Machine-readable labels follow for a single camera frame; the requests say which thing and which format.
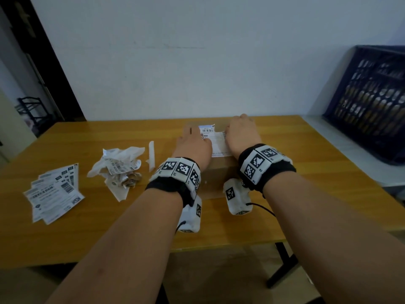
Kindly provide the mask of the black metal rack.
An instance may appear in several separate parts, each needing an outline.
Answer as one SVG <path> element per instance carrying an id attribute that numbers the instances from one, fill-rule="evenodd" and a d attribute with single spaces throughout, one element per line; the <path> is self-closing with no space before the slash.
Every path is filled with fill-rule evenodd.
<path id="1" fill-rule="evenodd" d="M 28 121 L 28 127 L 36 138 L 39 138 L 57 122 L 55 115 L 48 111 L 39 97 L 19 97 L 17 102 L 16 111 Z"/>

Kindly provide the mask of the marker-printed black wristband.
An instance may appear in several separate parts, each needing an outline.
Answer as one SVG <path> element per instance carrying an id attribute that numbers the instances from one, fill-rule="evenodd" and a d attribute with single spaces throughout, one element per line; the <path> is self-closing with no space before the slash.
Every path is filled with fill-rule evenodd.
<path id="1" fill-rule="evenodd" d="M 183 208 L 192 207 L 201 183 L 198 164 L 184 157 L 168 158 L 154 172 L 146 186 L 168 193 L 178 193 L 183 201 Z"/>
<path id="2" fill-rule="evenodd" d="M 290 158 L 276 148 L 259 143 L 246 148 L 238 157 L 238 174 L 242 186 L 262 193 L 265 184 L 274 176 L 284 172 L 296 173 Z"/>

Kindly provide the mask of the black table leg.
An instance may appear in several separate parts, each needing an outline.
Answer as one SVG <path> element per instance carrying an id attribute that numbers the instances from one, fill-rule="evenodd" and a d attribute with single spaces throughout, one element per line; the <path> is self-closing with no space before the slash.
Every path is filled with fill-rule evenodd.
<path id="1" fill-rule="evenodd" d="M 299 266 L 299 261 L 293 253 L 291 256 L 288 254 L 283 242 L 275 243 L 278 254 L 281 258 L 282 265 L 278 270 L 266 281 L 268 289 L 275 288 L 283 282 L 288 276 L 291 275 Z"/>

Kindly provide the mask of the person's left hand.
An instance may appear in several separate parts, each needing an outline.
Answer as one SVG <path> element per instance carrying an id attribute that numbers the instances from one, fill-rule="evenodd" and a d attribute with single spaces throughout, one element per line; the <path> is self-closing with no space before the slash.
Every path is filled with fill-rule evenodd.
<path id="1" fill-rule="evenodd" d="M 178 138 L 172 158 L 189 158 L 204 172 L 210 164 L 212 149 L 204 147 L 198 126 L 185 128 L 183 136 Z"/>

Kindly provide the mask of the stack of white barcode labels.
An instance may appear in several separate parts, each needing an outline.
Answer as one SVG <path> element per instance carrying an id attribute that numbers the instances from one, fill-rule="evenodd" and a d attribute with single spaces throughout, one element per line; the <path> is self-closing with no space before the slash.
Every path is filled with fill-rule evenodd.
<path id="1" fill-rule="evenodd" d="M 55 222 L 79 204 L 85 197 L 78 190 L 79 164 L 74 163 L 47 171 L 31 182 L 23 192 L 32 206 L 32 222 Z"/>

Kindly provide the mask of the brown cardboard box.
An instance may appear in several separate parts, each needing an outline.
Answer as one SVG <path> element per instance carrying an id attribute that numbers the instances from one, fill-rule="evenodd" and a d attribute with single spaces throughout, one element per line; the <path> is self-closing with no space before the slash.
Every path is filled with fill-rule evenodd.
<path id="1" fill-rule="evenodd" d="M 225 132 L 230 117 L 187 119 L 190 127 L 215 124 L 217 132 Z M 238 162 L 235 157 L 211 158 L 207 169 L 201 174 L 202 180 L 198 195 L 202 200 L 223 198 L 223 186 L 231 178 L 239 179 Z"/>

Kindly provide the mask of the dark blue plastic crate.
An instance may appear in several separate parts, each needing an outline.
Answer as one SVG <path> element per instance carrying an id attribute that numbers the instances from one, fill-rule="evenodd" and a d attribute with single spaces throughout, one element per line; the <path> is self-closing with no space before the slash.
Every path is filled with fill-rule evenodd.
<path id="1" fill-rule="evenodd" d="M 323 118 L 380 161 L 405 165 L 405 45 L 357 45 Z"/>

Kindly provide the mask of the white shipping label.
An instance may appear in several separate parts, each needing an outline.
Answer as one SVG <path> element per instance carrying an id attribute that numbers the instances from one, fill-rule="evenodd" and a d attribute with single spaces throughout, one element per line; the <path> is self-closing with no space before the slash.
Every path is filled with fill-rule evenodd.
<path id="1" fill-rule="evenodd" d="M 203 139 L 208 138 L 212 143 L 212 158 L 231 157 L 232 154 L 225 142 L 226 133 L 224 131 L 217 132 L 215 124 L 200 125 L 200 135 Z"/>

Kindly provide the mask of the white paper strip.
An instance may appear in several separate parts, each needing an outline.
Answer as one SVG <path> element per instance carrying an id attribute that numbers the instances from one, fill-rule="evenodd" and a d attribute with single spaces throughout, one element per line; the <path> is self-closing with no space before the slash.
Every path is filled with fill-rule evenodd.
<path id="1" fill-rule="evenodd" d="M 153 172 L 155 170 L 155 148 L 154 148 L 154 141 L 150 141 L 148 145 L 148 159 L 146 162 L 148 163 L 149 166 L 149 173 Z"/>

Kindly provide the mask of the dark door frame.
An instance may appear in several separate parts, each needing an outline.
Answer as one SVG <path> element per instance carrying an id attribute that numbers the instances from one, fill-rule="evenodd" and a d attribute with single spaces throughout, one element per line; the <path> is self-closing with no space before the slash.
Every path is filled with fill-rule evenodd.
<path id="1" fill-rule="evenodd" d="M 86 121 L 31 0 L 0 0 L 0 8 L 60 117 L 66 122 Z"/>

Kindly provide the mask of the person's left forearm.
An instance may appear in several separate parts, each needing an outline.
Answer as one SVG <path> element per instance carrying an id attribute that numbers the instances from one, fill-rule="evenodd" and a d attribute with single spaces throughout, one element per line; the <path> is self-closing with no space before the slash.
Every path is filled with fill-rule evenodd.
<path id="1" fill-rule="evenodd" d="M 154 304 L 182 209 L 179 193 L 145 190 L 46 304 Z"/>

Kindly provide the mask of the white side table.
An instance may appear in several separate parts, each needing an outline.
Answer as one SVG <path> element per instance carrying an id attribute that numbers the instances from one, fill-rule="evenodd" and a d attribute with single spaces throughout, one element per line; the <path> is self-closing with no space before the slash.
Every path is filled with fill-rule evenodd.
<path id="1" fill-rule="evenodd" d="M 302 118 L 381 187 L 405 186 L 405 166 L 383 163 L 320 116 Z"/>

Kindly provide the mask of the right marker-printed black wristband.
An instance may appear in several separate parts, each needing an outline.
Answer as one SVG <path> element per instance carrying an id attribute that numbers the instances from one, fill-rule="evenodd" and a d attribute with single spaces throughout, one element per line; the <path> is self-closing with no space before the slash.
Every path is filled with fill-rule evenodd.
<path id="1" fill-rule="evenodd" d="M 274 176 L 284 172 L 296 173 L 290 158 L 276 148 L 259 143 L 246 148 L 238 157 L 238 174 L 242 186 L 262 193 L 265 184 Z"/>

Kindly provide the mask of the left marker-printed black wristband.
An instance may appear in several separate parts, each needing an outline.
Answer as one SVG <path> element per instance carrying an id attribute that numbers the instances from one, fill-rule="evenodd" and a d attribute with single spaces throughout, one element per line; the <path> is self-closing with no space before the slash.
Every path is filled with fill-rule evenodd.
<path id="1" fill-rule="evenodd" d="M 168 193 L 178 193 L 183 201 L 183 208 L 192 207 L 201 183 L 198 164 L 184 157 L 168 158 L 154 172 L 146 186 Z"/>

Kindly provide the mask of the person's right forearm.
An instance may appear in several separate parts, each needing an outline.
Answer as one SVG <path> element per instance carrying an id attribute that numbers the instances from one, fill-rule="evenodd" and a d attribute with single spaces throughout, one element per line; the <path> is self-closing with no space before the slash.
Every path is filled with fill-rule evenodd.
<path id="1" fill-rule="evenodd" d="M 295 173 L 263 193 L 327 303 L 405 304 L 405 244 Z"/>

